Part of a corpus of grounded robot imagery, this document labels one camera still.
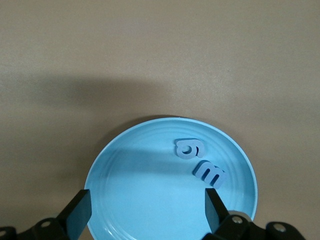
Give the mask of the blue foam letter m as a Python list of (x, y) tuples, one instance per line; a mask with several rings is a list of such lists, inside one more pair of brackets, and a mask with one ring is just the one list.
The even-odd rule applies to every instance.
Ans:
[(228, 177), (228, 174), (224, 170), (208, 160), (201, 160), (192, 174), (214, 189), (219, 189)]

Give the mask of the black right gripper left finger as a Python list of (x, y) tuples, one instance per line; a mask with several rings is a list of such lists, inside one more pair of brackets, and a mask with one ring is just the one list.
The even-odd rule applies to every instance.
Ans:
[(42, 219), (20, 233), (13, 226), (0, 227), (0, 240), (78, 240), (91, 215), (90, 191), (82, 189), (57, 217)]

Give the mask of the blue plate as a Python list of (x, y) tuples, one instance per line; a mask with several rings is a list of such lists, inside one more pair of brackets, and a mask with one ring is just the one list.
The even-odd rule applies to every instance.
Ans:
[(205, 190), (193, 174), (202, 158), (182, 159), (176, 141), (197, 139), (203, 159), (226, 173), (218, 194), (226, 208), (254, 218), (258, 186), (241, 147), (207, 123), (166, 117), (135, 125), (115, 137), (97, 156), (85, 188), (94, 240), (201, 240), (210, 231)]

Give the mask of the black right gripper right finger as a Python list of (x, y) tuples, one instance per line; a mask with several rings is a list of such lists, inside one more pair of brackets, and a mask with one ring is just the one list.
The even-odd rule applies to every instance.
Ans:
[(246, 213), (228, 211), (213, 188), (205, 189), (205, 216), (211, 232), (202, 240), (305, 240), (291, 224), (271, 221), (261, 228)]

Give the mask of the blue foam letter g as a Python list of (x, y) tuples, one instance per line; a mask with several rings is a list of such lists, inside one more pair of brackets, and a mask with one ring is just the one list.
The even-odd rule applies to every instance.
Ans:
[(202, 158), (205, 152), (205, 145), (197, 138), (180, 138), (175, 140), (175, 153), (181, 159)]

